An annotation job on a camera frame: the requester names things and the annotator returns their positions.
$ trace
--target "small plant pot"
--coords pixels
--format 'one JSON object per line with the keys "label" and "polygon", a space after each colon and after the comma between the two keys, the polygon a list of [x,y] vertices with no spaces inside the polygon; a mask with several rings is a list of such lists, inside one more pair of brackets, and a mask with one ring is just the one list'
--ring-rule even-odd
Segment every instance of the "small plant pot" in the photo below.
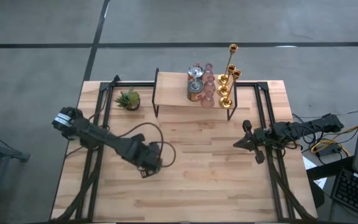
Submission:
{"label": "small plant pot", "polygon": [[139,107],[140,107],[140,99],[139,99],[139,103],[138,103],[135,107],[133,107],[133,108],[126,108],[126,110],[135,111],[135,110],[139,109]]}

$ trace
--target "gold candelabra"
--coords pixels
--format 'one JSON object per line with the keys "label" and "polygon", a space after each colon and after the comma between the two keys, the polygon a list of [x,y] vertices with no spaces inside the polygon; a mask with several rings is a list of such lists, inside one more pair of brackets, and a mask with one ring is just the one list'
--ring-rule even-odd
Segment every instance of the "gold candelabra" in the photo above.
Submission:
{"label": "gold candelabra", "polygon": [[233,75],[233,71],[236,69],[236,66],[230,64],[227,66],[227,82],[218,87],[217,93],[219,96],[226,96],[229,93],[229,88],[227,87],[227,83],[229,83],[229,77]]}
{"label": "gold candelabra", "polygon": [[227,93],[227,95],[223,96],[220,100],[219,100],[219,106],[221,108],[224,108],[224,109],[229,109],[233,103],[233,101],[230,99],[230,93],[231,93],[231,90],[233,89],[233,86],[236,82],[236,80],[238,78],[240,78],[241,76],[241,71],[240,70],[234,70],[233,73],[233,82],[231,84],[231,87]]}
{"label": "gold candelabra", "polygon": [[229,64],[231,61],[231,57],[233,56],[233,54],[237,51],[238,46],[236,44],[231,44],[230,45],[230,57],[229,57],[229,61],[227,62],[226,65],[226,69],[224,71],[224,74],[218,75],[218,78],[216,79],[216,81],[220,84],[226,84],[229,81],[229,74],[226,75],[226,73],[228,72],[228,68],[229,68]]}

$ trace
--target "gray floor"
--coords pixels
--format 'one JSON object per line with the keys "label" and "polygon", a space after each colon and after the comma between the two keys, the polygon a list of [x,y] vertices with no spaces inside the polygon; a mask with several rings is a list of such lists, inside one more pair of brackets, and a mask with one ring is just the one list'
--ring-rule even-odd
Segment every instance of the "gray floor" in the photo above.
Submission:
{"label": "gray floor", "polygon": [[[102,4],[0,0],[0,44],[92,43]],[[358,1],[111,0],[101,36],[104,43],[232,41],[358,42]],[[76,106],[89,55],[90,49],[0,49],[0,137],[31,153],[28,163],[10,164],[0,223],[48,220],[67,146],[50,122],[61,107]],[[212,62],[222,72],[227,56],[224,48],[99,49],[90,79],[153,80],[156,67],[182,72],[194,62]],[[233,63],[242,79],[285,80],[297,115],[358,109],[358,47],[242,48]],[[355,126],[358,114],[341,121]],[[345,146],[354,153],[355,143]],[[319,208],[321,219],[330,206],[328,199]],[[358,223],[338,206],[333,220]]]}

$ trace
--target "succulent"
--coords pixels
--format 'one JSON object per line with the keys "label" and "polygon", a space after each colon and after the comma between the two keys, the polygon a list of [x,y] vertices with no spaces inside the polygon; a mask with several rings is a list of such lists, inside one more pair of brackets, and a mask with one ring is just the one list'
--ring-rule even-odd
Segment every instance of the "succulent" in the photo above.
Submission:
{"label": "succulent", "polygon": [[114,100],[122,108],[134,108],[139,104],[140,96],[132,86],[127,93],[121,92],[121,96]]}

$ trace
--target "pink glass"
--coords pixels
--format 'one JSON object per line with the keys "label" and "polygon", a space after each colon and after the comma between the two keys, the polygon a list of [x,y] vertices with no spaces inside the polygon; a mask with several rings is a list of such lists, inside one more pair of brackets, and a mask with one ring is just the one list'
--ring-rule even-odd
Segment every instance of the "pink glass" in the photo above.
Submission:
{"label": "pink glass", "polygon": [[215,87],[215,76],[210,75],[207,79],[207,81],[204,83],[204,89],[203,91],[206,93],[207,91],[211,91],[212,95],[214,95],[216,87]]}
{"label": "pink glass", "polygon": [[212,72],[212,67],[213,66],[211,63],[207,63],[205,65],[204,74],[203,74],[203,82],[206,82],[208,80],[208,77],[214,76],[214,73]]}
{"label": "pink glass", "polygon": [[201,105],[205,108],[212,108],[215,105],[213,92],[207,91],[205,96],[201,99]]}

